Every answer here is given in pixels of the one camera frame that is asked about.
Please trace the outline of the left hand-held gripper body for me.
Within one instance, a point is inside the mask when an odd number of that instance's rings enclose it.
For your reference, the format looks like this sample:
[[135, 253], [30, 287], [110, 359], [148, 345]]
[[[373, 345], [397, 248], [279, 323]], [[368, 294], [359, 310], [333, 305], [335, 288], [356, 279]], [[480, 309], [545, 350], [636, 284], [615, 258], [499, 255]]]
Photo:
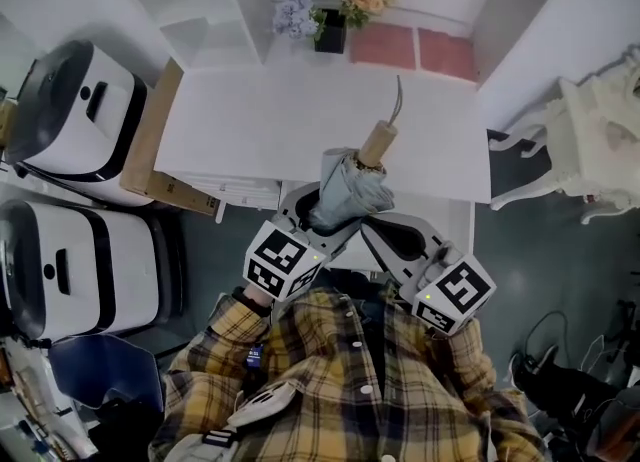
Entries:
[[306, 291], [329, 261], [329, 239], [280, 214], [266, 220], [245, 253], [243, 295], [255, 303], [285, 302]]

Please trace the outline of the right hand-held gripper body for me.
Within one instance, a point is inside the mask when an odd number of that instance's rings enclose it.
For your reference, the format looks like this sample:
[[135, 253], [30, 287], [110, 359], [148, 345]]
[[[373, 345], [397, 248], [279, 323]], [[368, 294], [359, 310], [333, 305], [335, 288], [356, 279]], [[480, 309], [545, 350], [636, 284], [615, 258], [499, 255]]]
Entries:
[[399, 294], [411, 306], [414, 317], [440, 334], [452, 336], [496, 289], [474, 255], [446, 242], [418, 266], [417, 273], [401, 285]]

